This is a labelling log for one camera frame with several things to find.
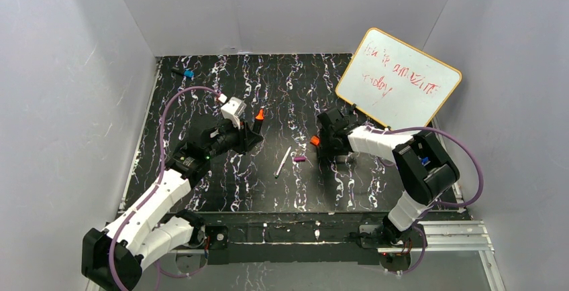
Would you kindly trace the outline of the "orange highlighter cap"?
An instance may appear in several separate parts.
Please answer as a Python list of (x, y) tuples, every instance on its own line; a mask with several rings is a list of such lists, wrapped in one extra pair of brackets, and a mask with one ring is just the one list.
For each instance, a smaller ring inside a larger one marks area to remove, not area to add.
[(319, 139), (317, 136), (313, 136), (313, 137), (310, 139), (310, 143), (311, 143), (312, 145), (314, 145), (315, 147), (317, 147), (317, 146), (319, 145), (319, 143), (320, 143), (320, 139)]

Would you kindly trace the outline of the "orange black highlighter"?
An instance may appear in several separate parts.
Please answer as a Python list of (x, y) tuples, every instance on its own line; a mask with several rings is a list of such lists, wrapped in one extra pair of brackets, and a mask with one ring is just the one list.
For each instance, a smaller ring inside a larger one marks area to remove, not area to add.
[(264, 109), (261, 108), (258, 112), (258, 114), (255, 116), (254, 118), (254, 124), (252, 127), (252, 131), (256, 134), (261, 134), (261, 130), (262, 130), (262, 125), (264, 122)]

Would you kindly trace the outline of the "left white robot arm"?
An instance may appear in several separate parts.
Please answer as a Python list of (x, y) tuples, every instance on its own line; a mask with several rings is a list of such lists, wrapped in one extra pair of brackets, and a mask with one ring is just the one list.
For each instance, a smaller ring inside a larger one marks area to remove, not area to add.
[(133, 290), (148, 266), (175, 247), (197, 242), (204, 221), (193, 211), (179, 211), (165, 224), (160, 220), (210, 171), (213, 158), (246, 154), (260, 143), (263, 120), (258, 115), (252, 126), (222, 119), (213, 127), (190, 128), (155, 183), (104, 229), (85, 234), (82, 275), (104, 290)]

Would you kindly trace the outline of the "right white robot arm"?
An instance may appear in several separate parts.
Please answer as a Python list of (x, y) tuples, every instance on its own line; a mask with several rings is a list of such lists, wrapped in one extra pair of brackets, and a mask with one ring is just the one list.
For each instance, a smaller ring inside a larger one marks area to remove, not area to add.
[(352, 121), (339, 109), (317, 116), (317, 155), (331, 159), (368, 154), (393, 163), (403, 184), (397, 204), (382, 221), (383, 234), (400, 236), (449, 189), (460, 172), (432, 129), (393, 133)]

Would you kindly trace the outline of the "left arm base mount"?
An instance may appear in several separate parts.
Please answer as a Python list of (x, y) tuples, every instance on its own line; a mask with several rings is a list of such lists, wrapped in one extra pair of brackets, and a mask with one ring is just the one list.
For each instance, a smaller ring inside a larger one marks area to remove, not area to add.
[(227, 226), (204, 226), (195, 238), (175, 249), (175, 263), (182, 276), (193, 276), (205, 269), (214, 251), (227, 249), (229, 228)]

